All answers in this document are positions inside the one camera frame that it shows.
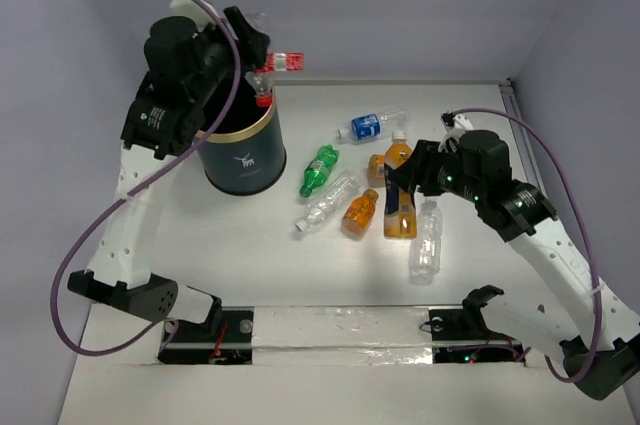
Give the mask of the red label cola bottle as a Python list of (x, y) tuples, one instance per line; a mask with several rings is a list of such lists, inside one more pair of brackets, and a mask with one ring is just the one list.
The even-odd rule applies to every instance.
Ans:
[(303, 52), (274, 52), (268, 47), (266, 61), (262, 68), (247, 71), (246, 82), (253, 88), (256, 105), (269, 108), (274, 101), (274, 74), (276, 72), (298, 72), (305, 68)]

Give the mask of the tall orange blue tea bottle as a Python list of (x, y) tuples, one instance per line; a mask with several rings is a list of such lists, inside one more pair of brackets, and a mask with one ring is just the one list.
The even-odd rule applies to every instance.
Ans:
[(384, 155), (386, 199), (383, 231), (388, 239), (414, 239), (417, 236), (417, 219), (414, 198), (390, 179), (390, 172), (404, 164), (412, 149), (405, 130), (396, 130), (391, 136), (391, 146)]

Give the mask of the small orange floral bottle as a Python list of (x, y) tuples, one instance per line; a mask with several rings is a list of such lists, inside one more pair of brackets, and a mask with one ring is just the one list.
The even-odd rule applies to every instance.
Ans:
[(375, 215), (379, 194), (368, 188), (347, 208), (342, 218), (342, 228), (347, 232), (362, 236), (368, 230)]

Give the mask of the clear crushed bottle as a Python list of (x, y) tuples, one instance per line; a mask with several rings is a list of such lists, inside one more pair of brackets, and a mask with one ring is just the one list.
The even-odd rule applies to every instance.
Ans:
[(424, 201), (417, 215), (417, 225), (410, 252), (410, 280), (427, 285), (441, 268), (443, 217), (436, 200)]

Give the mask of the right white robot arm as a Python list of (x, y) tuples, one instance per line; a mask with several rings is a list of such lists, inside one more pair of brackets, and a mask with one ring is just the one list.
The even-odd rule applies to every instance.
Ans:
[(559, 301), (563, 314), (525, 306), (485, 285), (462, 302), (470, 336), (508, 335), (562, 365), (565, 379), (601, 401), (639, 371), (639, 315), (592, 272), (557, 212), (535, 186), (512, 176), (508, 145), (494, 132), (472, 130), (452, 147), (420, 140), (410, 157), (386, 172), (405, 192), (450, 193), (521, 256)]

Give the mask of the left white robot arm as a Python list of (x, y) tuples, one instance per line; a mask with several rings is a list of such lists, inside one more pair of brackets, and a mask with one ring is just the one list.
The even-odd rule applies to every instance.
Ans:
[(201, 340), (221, 328), (219, 298), (151, 271), (151, 256), (173, 172), (233, 110), (245, 74), (264, 66), (270, 38), (236, 7), (204, 26), (174, 15), (156, 21), (144, 45), (148, 70), (121, 140), (116, 199), (98, 222), (100, 246), (70, 292), (152, 324), (185, 322)]

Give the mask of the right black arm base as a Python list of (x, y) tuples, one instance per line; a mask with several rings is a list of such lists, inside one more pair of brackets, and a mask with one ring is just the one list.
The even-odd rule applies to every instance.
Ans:
[(430, 309), (419, 330), (430, 335), (435, 364), (523, 363), (528, 349), (491, 331), (481, 316), (487, 303), (504, 294), (492, 285), (472, 290), (458, 307)]

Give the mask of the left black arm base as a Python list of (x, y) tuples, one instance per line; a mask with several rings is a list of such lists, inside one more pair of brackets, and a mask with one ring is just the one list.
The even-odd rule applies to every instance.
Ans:
[(254, 309), (224, 307), (213, 332), (183, 320), (167, 321), (158, 360), (167, 365), (250, 365)]

